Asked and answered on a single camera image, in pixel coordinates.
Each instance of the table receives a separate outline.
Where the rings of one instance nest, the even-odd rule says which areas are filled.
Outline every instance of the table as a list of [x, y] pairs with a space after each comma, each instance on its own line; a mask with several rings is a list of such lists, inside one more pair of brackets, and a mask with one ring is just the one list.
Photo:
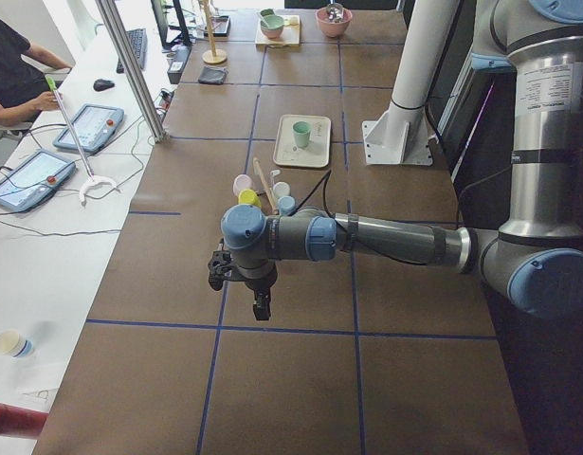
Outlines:
[[[295, 48], [256, 48], [255, 11], [231, 13], [223, 86], [196, 83], [207, 45], [193, 50], [34, 455], [527, 452], [473, 278], [372, 256], [284, 261], [269, 322], [242, 284], [210, 290], [232, 180], [254, 156], [274, 169], [284, 114], [332, 121], [331, 210], [454, 220], [434, 150], [430, 168], [364, 161], [360, 122], [388, 105], [402, 17], [357, 11], [338, 41], [293, 12]], [[304, 195], [324, 171], [281, 179]]]
[[[108, 231], [43, 237], [0, 224], [0, 332], [15, 328], [37, 347], [36, 353], [25, 359], [0, 355], [0, 402], [50, 409], [150, 157], [154, 145], [149, 140], [150, 131], [145, 123], [136, 122], [140, 118], [139, 107], [126, 76], [115, 71], [117, 59], [107, 31], [99, 28], [94, 42], [60, 90], [70, 114], [86, 102], [124, 109], [125, 120], [117, 130], [116, 142], [89, 158], [96, 174], [110, 176], [121, 183], [120, 192], [106, 195], [109, 188], [92, 190], [89, 196], [97, 199], [88, 199], [82, 207], [78, 188], [87, 177], [82, 163], [78, 162], [76, 173], [46, 204], [27, 214], [0, 217], [7, 223], [45, 234]], [[161, 88], [172, 89], [166, 58], [160, 51], [158, 36], [152, 32], [143, 74], [153, 97]], [[97, 78], [110, 79], [116, 87], [95, 92], [92, 85]], [[33, 127], [62, 122], [59, 111], [44, 112]], [[61, 128], [46, 128], [34, 135], [43, 148], [54, 151], [52, 140], [60, 131]], [[7, 166], [14, 168], [36, 148], [34, 140], [26, 137]], [[78, 159], [75, 153], [58, 153]], [[0, 454], [29, 454], [34, 444], [34, 441], [0, 437]]]

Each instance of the tablet screen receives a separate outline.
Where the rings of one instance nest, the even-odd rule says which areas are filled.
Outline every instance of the tablet screen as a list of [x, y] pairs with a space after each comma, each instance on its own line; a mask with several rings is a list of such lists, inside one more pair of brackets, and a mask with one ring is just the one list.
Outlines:
[[[81, 145], [91, 147], [101, 135], [101, 130], [117, 111], [106, 107], [87, 106], [81, 114], [74, 120], [74, 130], [76, 131]], [[75, 146], [74, 139], [69, 131], [62, 136], [60, 142]]]
[[47, 177], [61, 172], [68, 164], [57, 156], [38, 153], [0, 183], [0, 200], [20, 207], [40, 190]]

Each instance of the keyboard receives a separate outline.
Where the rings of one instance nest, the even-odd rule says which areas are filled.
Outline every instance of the keyboard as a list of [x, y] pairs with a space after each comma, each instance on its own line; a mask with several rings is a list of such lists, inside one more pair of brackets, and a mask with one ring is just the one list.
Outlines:
[[[131, 43], [131, 48], [136, 56], [139, 67], [143, 69], [146, 64], [146, 49], [148, 48], [148, 35], [145, 28], [136, 28], [134, 30], [127, 30], [127, 38]], [[122, 62], [118, 59], [117, 73], [123, 73], [124, 67]]]

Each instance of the wooden stick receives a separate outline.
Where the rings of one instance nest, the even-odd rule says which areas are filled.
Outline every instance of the wooden stick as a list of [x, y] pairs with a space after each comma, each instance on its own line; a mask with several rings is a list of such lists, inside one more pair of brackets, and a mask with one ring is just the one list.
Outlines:
[[209, 45], [211, 52], [203, 54], [203, 62], [206, 64], [220, 64], [225, 62], [228, 58], [226, 51], [215, 48], [215, 39], [213, 38], [213, 24], [211, 23], [211, 12], [209, 8], [209, 0], [201, 0], [203, 9], [205, 10], [205, 20], [207, 21], [207, 36], [209, 37]]
[[276, 215], [279, 212], [279, 207], [274, 200], [274, 195], [272, 194], [272, 189], [265, 180], [264, 172], [262, 171], [262, 166], [260, 166], [260, 161], [257, 158], [253, 158], [253, 171], [260, 177], [262, 181], [262, 186], [264, 187], [265, 195], [268, 198], [270, 207], [272, 207], [272, 214]]

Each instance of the blue joint cap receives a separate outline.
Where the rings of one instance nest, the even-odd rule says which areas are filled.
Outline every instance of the blue joint cap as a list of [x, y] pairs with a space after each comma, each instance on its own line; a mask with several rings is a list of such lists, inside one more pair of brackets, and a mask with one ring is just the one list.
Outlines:
[[583, 253], [550, 249], [521, 264], [508, 282], [508, 297], [521, 310], [542, 319], [583, 308]]
[[583, 24], [583, 0], [529, 0], [542, 16], [561, 24]]
[[316, 216], [306, 232], [306, 254], [311, 261], [329, 261], [336, 257], [336, 220]]
[[472, 52], [472, 69], [490, 73], [509, 73], [514, 71], [514, 66], [508, 62], [505, 56], [483, 55]]
[[239, 204], [226, 213], [221, 222], [224, 242], [231, 249], [245, 249], [260, 240], [265, 230], [265, 216], [250, 204]]

